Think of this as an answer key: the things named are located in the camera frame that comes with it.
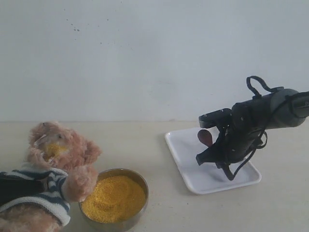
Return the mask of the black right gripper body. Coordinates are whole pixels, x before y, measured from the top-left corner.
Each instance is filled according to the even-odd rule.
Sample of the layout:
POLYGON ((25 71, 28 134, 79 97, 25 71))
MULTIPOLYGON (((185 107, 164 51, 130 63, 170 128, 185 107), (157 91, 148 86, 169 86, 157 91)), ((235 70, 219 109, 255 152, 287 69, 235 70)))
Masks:
POLYGON ((207 148, 207 162, 215 163, 218 169, 229 169, 234 163, 244 160, 243 145, 231 127, 219 125, 218 137, 207 148))

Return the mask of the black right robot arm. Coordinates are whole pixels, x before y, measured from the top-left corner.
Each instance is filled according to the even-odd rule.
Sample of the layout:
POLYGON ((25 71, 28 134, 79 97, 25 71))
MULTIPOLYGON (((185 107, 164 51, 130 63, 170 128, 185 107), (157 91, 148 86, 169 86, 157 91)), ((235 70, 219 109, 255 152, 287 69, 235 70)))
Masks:
POLYGON ((197 163, 216 164, 232 181, 256 150, 266 146, 267 142, 261 138, 267 136, 267 130, 297 127, 308 116, 308 92, 292 89, 255 96, 230 109, 203 114, 198 118, 201 129, 216 127, 219 135, 212 145, 197 154, 197 163))

